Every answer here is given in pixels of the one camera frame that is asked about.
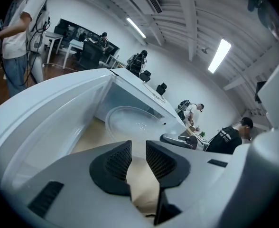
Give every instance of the wooden floor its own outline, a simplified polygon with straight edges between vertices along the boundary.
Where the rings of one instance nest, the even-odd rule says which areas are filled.
[[[70,74],[75,72],[74,65],[76,63],[75,57],[69,57],[66,63],[66,68],[62,69],[61,65],[64,63],[65,56],[64,55],[52,55],[50,58],[50,64],[45,65],[44,67],[44,77],[45,80],[51,79],[54,77],[58,77],[64,74]],[[0,105],[4,103],[6,100],[9,99],[9,91],[7,88],[7,81],[3,79],[4,72],[1,68],[0,64]],[[26,83],[27,87],[31,87],[34,85],[34,82],[32,81],[31,77],[29,77],[28,82]]]

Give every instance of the black t-shirt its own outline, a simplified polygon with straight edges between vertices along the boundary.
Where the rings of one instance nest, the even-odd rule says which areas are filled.
[[[207,152],[233,154],[236,147],[242,144],[239,131],[233,127],[222,129],[210,142]]]

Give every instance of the black hair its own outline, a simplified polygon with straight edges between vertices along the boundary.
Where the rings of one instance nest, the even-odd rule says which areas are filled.
[[[250,128],[253,128],[253,121],[249,117],[243,117],[241,120],[241,125],[242,126],[249,126]]]
[[[141,54],[144,55],[145,57],[148,55],[148,52],[146,50],[142,50]]]

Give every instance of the white t-shirt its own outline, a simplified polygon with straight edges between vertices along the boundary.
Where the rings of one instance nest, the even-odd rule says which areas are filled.
[[[195,113],[195,110],[197,108],[197,105],[196,104],[190,104],[186,110],[184,111],[184,116],[185,118],[188,118],[190,116],[190,113]]]
[[[184,111],[184,116],[185,116],[184,121],[187,125],[190,125],[190,122],[188,121],[188,117],[190,116],[190,113],[193,113],[192,121],[197,125],[200,111],[197,110],[197,105],[196,104],[189,105],[186,108],[186,110]]]
[[[31,16],[32,21],[25,32],[4,38],[2,43],[2,56],[4,59],[21,57],[27,53],[27,33],[34,27],[37,16],[39,15],[45,2],[46,0],[23,0],[21,2],[20,6],[17,8],[12,17],[9,26],[18,23],[22,12],[28,13]]]

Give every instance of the fluorescent light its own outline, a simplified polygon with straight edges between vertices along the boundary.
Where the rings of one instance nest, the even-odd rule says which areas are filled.
[[[143,36],[143,38],[146,38],[146,36],[144,35],[143,32],[141,32],[141,30],[139,29],[139,27],[136,26],[136,24],[134,24],[134,22],[130,19],[127,18],[128,22],[140,33],[141,36]]]
[[[225,56],[229,52],[230,47],[231,47],[231,44],[229,42],[227,42],[224,39],[221,40],[219,48],[217,49],[216,54],[210,64],[210,66],[208,67],[208,70],[210,72],[212,72],[212,73],[215,72],[215,70],[219,67],[219,65],[221,64],[221,62],[224,60]]]

